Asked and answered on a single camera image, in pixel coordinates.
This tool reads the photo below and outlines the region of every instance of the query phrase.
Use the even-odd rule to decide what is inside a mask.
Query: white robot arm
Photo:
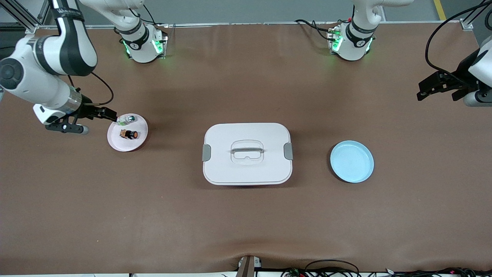
[[[148,63],[163,55],[167,34],[151,24],[145,24],[133,10],[144,5],[144,0],[80,0],[106,17],[115,25],[131,58]]]
[[[439,70],[419,83],[417,100],[422,101],[434,93],[457,90],[451,94],[454,101],[463,98],[464,104],[470,107],[492,106],[492,36],[462,60],[452,75],[466,85]]]
[[[34,103],[34,113],[46,129],[62,133],[87,133],[77,119],[94,117],[115,121],[116,113],[68,86],[58,75],[87,76],[97,64],[84,17],[76,0],[52,0],[52,13],[60,35],[25,37],[9,57],[0,61],[4,90]]]
[[[330,34],[330,49],[345,60],[356,61],[369,50],[372,35],[381,15],[378,6],[401,7],[410,5],[413,0],[352,0],[354,15],[350,22],[343,22]]]

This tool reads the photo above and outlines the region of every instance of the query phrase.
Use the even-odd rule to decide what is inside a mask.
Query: white plate
[[[374,159],[369,149],[353,140],[337,144],[330,155],[330,163],[338,177],[351,183],[367,180],[374,170]]]
[[[149,132],[149,127],[147,126],[147,122],[143,117],[138,114],[127,113],[123,116],[133,115],[137,119],[134,122],[126,126],[120,126],[116,124],[116,122],[112,122],[108,128],[108,142],[112,148],[121,151],[128,152],[137,149],[141,146],[145,139],[147,138],[147,133]],[[120,137],[120,132],[122,129],[137,131],[138,137],[136,139],[128,139]]]

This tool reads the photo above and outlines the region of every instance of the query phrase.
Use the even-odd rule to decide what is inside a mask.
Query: light blue round plate
[[[330,155],[332,169],[342,180],[360,183],[372,174],[374,159],[362,143],[346,140],[337,144]]]

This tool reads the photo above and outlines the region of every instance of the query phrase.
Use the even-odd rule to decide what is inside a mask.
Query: white plastic container
[[[208,129],[203,175],[214,185],[274,185],[292,174],[292,144],[279,123],[217,124]]]

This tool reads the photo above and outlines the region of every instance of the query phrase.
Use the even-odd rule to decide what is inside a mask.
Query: table surface
[[[166,59],[125,58],[112,30],[89,30],[109,107],[143,115],[144,147],[113,150],[110,122],[87,136],[44,130],[31,104],[0,103],[0,273],[180,273],[343,259],[362,271],[492,267],[492,109],[451,94],[416,100],[434,72],[424,48],[436,24],[379,26],[357,62],[331,56],[314,29],[235,25],[170,31]],[[453,70],[477,45],[449,24],[431,59]],[[109,92],[74,77],[93,101]],[[206,130],[278,122],[294,147],[282,185],[236,188],[202,174]],[[366,145],[373,175],[330,171],[342,140]]]

